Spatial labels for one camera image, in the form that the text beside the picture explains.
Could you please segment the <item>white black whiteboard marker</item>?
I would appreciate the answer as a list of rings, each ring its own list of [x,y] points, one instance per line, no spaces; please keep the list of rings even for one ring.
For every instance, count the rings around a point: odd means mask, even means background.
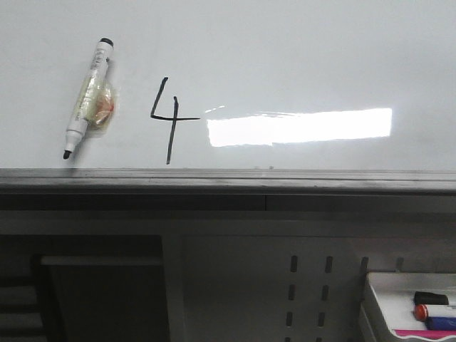
[[[109,38],[101,38],[95,47],[87,76],[81,86],[75,107],[66,128],[63,159],[67,160],[83,140],[89,127],[90,116],[96,114],[97,102],[106,82],[110,57],[114,44]]]

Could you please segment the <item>blue capped marker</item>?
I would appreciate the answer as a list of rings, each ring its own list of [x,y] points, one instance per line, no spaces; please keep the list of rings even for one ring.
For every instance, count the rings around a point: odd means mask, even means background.
[[[425,325],[431,331],[456,331],[455,317],[428,317]]]

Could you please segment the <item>red capped marker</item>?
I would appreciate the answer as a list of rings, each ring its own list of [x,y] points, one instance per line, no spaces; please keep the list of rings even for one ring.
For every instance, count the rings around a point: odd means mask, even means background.
[[[455,307],[448,305],[418,304],[413,309],[414,317],[418,321],[426,321],[428,318],[455,318]]]

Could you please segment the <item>white whiteboard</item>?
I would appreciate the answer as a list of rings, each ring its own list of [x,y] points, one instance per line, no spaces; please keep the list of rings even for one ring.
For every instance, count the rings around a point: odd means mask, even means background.
[[[455,3],[3,1],[1,166],[452,172]]]

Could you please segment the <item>white plastic tray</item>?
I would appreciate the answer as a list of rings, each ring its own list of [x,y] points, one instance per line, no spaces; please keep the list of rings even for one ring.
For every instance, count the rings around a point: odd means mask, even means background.
[[[454,341],[455,332],[424,337],[426,326],[413,314],[417,291],[446,295],[455,304],[455,275],[370,272],[359,324],[364,341]]]

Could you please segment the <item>pink eraser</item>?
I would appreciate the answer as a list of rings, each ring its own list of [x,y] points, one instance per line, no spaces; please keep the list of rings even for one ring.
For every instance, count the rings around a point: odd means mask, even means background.
[[[442,338],[454,338],[455,331],[441,331],[441,330],[404,330],[395,329],[395,335],[404,338],[426,338],[431,341],[440,340]]]

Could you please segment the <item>grey whiteboard marker ledge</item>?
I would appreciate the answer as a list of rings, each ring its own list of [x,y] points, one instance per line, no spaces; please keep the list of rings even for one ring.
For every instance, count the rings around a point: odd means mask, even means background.
[[[452,212],[455,174],[419,171],[4,169],[12,210]]]

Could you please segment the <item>dark cabinet box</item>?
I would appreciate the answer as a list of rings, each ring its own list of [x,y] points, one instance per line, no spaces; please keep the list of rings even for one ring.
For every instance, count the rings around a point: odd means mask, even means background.
[[[158,236],[1,237],[3,341],[168,341]]]

